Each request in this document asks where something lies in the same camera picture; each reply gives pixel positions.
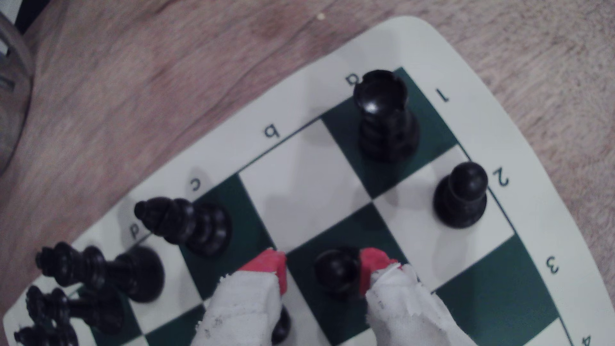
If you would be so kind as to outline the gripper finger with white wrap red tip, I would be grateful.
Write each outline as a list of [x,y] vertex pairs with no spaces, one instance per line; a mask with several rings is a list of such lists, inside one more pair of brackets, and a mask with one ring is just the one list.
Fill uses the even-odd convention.
[[287,290],[287,257],[268,248],[219,280],[191,345],[272,345]]
[[359,292],[377,345],[476,345],[411,264],[377,248],[361,249],[359,259]]

